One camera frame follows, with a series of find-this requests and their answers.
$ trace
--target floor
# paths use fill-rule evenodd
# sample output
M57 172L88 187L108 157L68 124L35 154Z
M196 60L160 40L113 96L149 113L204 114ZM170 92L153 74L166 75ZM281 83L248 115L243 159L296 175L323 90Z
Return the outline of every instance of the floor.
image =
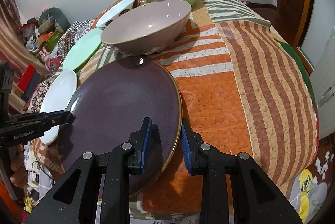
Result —
M252 8L264 19L269 20L271 25L278 31L286 42L292 44L295 38L295 31L292 30L283 20L283 18L271 8Z

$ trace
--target white plate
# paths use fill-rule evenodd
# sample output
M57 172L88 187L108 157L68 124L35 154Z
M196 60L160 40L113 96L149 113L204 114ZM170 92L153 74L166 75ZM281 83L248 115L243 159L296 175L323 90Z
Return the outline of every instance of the white plate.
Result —
M124 10L130 11L139 5L139 0L122 0L109 9L109 11L98 20L96 26L100 29L105 29L112 21L118 18L121 13L125 13Z
M46 92L40 113L64 110L77 89L77 75L73 70L61 73ZM59 125L44 132L40 139L43 144L50 145L58 136Z

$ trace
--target patterned blanket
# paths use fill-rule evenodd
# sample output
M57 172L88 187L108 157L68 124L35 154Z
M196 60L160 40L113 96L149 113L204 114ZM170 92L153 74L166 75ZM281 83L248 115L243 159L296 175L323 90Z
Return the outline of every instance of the patterned blanket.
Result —
M287 44L274 37L270 23L238 0L197 0L185 31L149 58L175 78L192 130L222 152L252 155L289 198L294 178L315 158L317 116L305 73L284 49ZM102 45L78 72L80 83L124 56ZM64 172L57 145L34 144L36 157L56 179ZM201 187L201 177L187 174L179 144L163 174L130 199L131 216L194 215L200 211ZM231 193L229 205L233 215Z

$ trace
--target human hand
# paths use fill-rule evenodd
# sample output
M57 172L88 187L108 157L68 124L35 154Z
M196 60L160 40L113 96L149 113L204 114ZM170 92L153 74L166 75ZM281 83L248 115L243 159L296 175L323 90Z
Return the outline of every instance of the human hand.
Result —
M19 153L15 156L10 165L10 168L14 171L14 174L11 176L10 180L16 187L22 188L28 182L28 174L26 168L23 165L23 145L17 145L17 151Z

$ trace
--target pink bowl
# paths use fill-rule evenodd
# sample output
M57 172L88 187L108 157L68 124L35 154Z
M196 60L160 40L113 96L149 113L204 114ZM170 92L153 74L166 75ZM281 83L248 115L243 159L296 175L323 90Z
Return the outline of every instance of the pink bowl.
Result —
M160 52L184 30L191 5L182 0L152 2L110 23L101 41L130 55Z

